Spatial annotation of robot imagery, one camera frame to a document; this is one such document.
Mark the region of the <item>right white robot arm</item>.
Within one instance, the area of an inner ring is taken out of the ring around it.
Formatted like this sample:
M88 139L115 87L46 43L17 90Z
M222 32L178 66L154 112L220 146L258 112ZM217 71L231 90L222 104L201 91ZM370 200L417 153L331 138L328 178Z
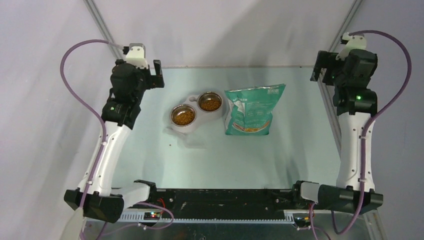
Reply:
M370 161L374 127L370 120L377 115L378 97L368 84L377 66L377 55L364 49L353 49L344 58L336 52L318 52L311 81L318 81L324 70L322 82L334 87L340 167L334 186L298 180L290 196L295 208L316 203L324 210L364 214L382 206L384 196L375 192Z

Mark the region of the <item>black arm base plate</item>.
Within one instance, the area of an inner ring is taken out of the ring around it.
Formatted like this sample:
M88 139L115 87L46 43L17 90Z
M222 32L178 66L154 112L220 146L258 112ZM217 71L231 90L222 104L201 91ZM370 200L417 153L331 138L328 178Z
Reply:
M182 189L163 188L149 198L151 206L164 207L165 219L177 221L276 221L286 220L286 211L308 210L292 189Z

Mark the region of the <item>teal pet food bag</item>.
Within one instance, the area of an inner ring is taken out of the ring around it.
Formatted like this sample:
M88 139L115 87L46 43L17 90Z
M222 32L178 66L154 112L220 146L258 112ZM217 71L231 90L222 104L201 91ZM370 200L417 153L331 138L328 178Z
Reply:
M273 121L273 110L286 85L254 86L226 90L228 112L225 134L228 136L266 136Z

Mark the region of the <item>clear plastic scoop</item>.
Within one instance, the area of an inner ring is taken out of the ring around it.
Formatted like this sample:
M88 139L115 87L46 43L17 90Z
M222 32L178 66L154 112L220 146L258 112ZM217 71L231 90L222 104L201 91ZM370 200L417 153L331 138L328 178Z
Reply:
M171 127L165 127L164 134L176 137L177 143L182 144L187 149L206 149L207 145L203 137L195 133L181 133Z

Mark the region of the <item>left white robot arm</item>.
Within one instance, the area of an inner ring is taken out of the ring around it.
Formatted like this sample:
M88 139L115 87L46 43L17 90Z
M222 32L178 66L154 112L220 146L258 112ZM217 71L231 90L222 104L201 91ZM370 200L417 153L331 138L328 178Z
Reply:
M153 66L154 74L143 60L118 59L112 68L112 87L106 104L101 114L94 114L101 125L97 148L79 185L64 194L64 201L75 211L82 209L83 217L115 223L124 210L134 205L153 208L158 202L154 182L139 179L126 187L112 187L121 151L141 111L145 91L165 86L161 61L155 59Z

